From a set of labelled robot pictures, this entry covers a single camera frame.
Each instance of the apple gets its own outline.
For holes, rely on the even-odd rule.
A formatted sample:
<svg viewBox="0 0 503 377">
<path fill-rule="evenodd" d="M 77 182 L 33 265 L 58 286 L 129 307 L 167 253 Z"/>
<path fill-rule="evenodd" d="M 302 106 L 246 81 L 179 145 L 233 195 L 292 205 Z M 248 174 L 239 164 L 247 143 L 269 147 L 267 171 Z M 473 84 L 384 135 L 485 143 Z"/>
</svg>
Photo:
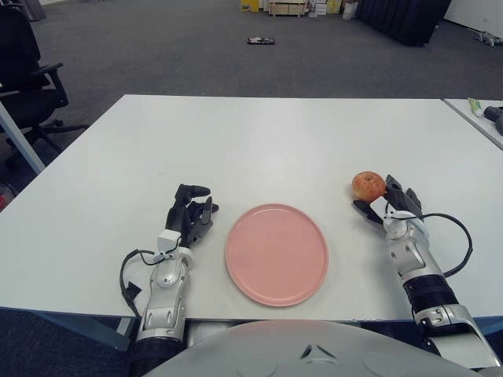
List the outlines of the apple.
<svg viewBox="0 0 503 377">
<path fill-rule="evenodd" d="M 353 195 L 367 203 L 373 202 L 386 192 L 386 182 L 379 174 L 363 171 L 356 174 L 352 182 Z"/>
</svg>

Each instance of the carpeted floor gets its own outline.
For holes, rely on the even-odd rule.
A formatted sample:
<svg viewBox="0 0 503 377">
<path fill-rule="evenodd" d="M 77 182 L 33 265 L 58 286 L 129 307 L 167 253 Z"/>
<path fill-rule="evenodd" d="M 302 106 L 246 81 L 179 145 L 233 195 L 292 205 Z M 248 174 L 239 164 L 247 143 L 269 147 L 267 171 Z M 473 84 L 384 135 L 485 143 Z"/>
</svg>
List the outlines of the carpeted floor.
<svg viewBox="0 0 503 377">
<path fill-rule="evenodd" d="M 240 13 L 237 0 L 69 0 L 45 10 L 47 19 L 32 26 L 41 64 L 64 63 L 70 105 L 54 116 L 68 125 L 92 123 L 125 93 L 503 98 L 503 49 L 480 44 L 447 22 L 430 44 L 413 48 L 357 20 Z M 253 36 L 277 44 L 246 45 Z M 66 147 L 78 135 L 53 139 Z M 11 152 L 4 138 L 0 162 Z M 46 163 L 56 157 L 41 141 L 35 149 Z M 13 170 L 0 163 L 0 178 L 22 189 L 34 174 L 20 160 Z M 414 331 L 405 326 L 397 336 L 413 339 Z M 389 327 L 386 332 L 394 335 Z M 0 333 L 2 375 L 126 374 L 125 354 L 30 313 L 0 311 Z M 501 349 L 500 335 L 490 340 Z"/>
</svg>

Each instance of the white box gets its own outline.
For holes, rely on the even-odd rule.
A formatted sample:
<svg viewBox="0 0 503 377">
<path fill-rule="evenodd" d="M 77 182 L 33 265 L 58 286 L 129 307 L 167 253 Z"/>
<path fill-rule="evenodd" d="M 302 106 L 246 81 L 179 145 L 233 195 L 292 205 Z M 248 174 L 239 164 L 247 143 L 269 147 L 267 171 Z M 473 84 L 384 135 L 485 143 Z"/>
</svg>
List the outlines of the white box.
<svg viewBox="0 0 503 377">
<path fill-rule="evenodd" d="M 326 4 L 316 4 L 314 7 L 314 11 L 319 16 L 325 16 L 327 14 L 327 5 Z"/>
</svg>

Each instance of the black office chair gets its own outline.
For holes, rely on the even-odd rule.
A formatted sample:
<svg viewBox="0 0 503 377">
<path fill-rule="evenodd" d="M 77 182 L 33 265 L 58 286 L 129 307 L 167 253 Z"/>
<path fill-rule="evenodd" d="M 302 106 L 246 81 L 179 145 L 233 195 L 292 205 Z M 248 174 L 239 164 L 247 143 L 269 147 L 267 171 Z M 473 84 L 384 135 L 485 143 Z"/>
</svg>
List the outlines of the black office chair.
<svg viewBox="0 0 503 377">
<path fill-rule="evenodd" d="M 0 101 L 14 122 L 21 129 L 31 127 L 24 133 L 30 144 L 43 139 L 58 153 L 61 148 L 49 134 L 58 134 L 86 129 L 88 125 L 63 127 L 63 122 L 54 120 L 41 126 L 57 108 L 68 104 L 57 69 L 63 64 L 39 67 L 40 52 L 37 41 L 26 16 L 13 5 L 0 6 Z M 44 89 L 51 78 L 55 89 Z M 7 142 L 14 146 L 10 139 Z M 19 151 L 6 164 L 11 165 L 20 156 Z"/>
</svg>

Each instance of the robotic arm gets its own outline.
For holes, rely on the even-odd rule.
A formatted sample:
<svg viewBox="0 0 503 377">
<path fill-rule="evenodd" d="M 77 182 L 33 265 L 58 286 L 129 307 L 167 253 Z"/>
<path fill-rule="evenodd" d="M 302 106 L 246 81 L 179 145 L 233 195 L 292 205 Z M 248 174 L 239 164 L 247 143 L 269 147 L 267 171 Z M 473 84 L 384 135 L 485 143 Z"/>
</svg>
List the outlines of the robotic arm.
<svg viewBox="0 0 503 377">
<path fill-rule="evenodd" d="M 449 215 L 423 215 L 414 191 L 409 188 L 403 192 L 392 176 L 387 176 L 386 183 L 384 197 L 370 205 L 355 200 L 354 205 L 386 230 L 388 250 L 402 279 L 425 348 L 466 368 L 500 367 L 497 355 L 446 281 L 446 277 L 466 264 L 472 253 L 468 231 Z M 432 215 L 456 222 L 468 236 L 470 246 L 464 261 L 447 273 L 442 272 L 432 256 L 428 231 L 422 221 Z"/>
<path fill-rule="evenodd" d="M 156 267 L 150 277 L 149 303 L 133 345 L 130 376 L 144 375 L 182 350 L 185 288 L 193 262 L 189 247 L 206 234 L 213 225 L 211 215 L 218 210 L 210 196 L 204 203 L 192 199 L 209 194 L 209 188 L 180 185 L 167 215 L 166 228 L 157 237 L 157 252 L 137 251 L 137 254 L 153 254 L 152 262 L 144 262 Z M 123 295 L 137 313 L 131 288 L 130 284 Z"/>
</svg>

